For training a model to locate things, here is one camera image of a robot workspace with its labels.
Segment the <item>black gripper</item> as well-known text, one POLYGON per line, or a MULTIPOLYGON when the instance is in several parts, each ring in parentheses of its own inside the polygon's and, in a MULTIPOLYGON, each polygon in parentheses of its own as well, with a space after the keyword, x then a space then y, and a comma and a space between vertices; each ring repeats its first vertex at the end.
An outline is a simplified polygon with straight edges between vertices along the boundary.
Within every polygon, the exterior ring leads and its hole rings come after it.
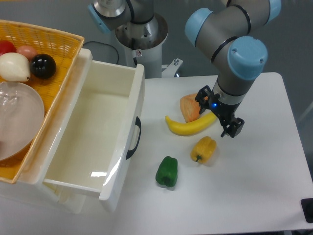
POLYGON ((220 120, 220 123, 223 127, 223 132, 221 137, 225 135, 230 136, 231 138, 236 137, 242 130, 244 126, 244 120, 239 117, 234 117, 234 113, 238 108, 236 105, 228 105, 219 101, 220 95, 213 94, 208 85, 201 88, 196 97, 195 101, 199 105, 199 114, 201 115, 206 110, 211 110, 215 116, 220 120))

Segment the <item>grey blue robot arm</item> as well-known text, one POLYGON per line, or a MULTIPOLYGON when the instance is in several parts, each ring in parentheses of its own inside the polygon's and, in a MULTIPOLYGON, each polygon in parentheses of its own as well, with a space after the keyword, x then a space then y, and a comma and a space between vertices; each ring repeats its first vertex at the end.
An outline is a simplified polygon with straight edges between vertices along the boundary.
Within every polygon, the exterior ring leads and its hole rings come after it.
MULTIPOLYGON (((266 46, 250 37, 250 32, 276 18, 282 4, 279 0, 228 0, 225 5, 219 13, 198 9, 187 20, 184 32, 219 70, 215 85, 203 87, 196 95, 200 112, 212 111, 223 135, 235 137, 244 125, 235 111, 268 59, 266 46)), ((115 33, 128 66, 142 64, 149 78, 161 76, 168 27, 151 0, 96 0, 88 11, 102 33, 115 33)))

